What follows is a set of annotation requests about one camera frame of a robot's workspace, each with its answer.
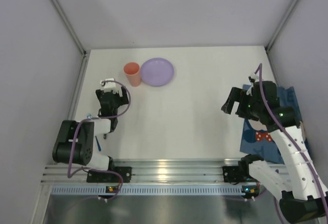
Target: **white wall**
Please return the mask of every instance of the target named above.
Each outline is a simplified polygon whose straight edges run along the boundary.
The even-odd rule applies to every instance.
[[[0,10],[0,223],[28,223],[81,55],[49,0]]]
[[[87,49],[266,45],[291,0],[59,0]]]
[[[315,165],[328,184],[328,0],[301,0],[271,50],[279,82],[294,86]]]

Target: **polka dot bow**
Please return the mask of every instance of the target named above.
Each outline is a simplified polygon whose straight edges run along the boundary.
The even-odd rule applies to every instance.
[[[261,132],[256,132],[256,141],[261,141],[262,139],[266,139],[267,141],[271,142],[272,138],[268,132],[261,133]]]

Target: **orange cup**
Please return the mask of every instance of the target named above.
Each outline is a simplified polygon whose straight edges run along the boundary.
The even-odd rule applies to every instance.
[[[134,62],[127,63],[125,64],[123,70],[131,86],[137,87],[141,84],[141,72],[139,64]]]

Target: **blue towel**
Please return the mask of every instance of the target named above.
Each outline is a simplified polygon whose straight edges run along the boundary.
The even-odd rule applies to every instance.
[[[247,90],[250,86],[243,85],[243,88]],[[277,96],[280,98],[281,106],[291,106],[295,109],[296,117],[302,121],[301,112],[298,107],[295,91],[293,87],[285,89],[283,87],[277,87]],[[309,150],[308,140],[304,140],[305,146]],[[283,164],[283,159],[279,152],[276,143],[271,140],[271,137],[265,130],[255,130],[252,128],[250,122],[245,119],[242,129],[240,151],[247,154],[258,154],[266,161],[275,162],[277,164]]]

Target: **tabletop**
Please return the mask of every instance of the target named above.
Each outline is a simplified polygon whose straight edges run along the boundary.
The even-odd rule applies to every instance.
[[[161,87],[131,87],[124,65],[141,66],[154,57],[173,64],[173,79]],[[131,92],[131,106],[107,139],[98,136],[103,154],[114,159],[240,158],[245,154],[239,151],[243,119],[234,114],[238,104],[232,115],[220,109],[231,88],[248,84],[260,63],[263,79],[273,81],[263,46],[92,50],[75,119],[98,114],[95,90],[100,80],[115,78]]]

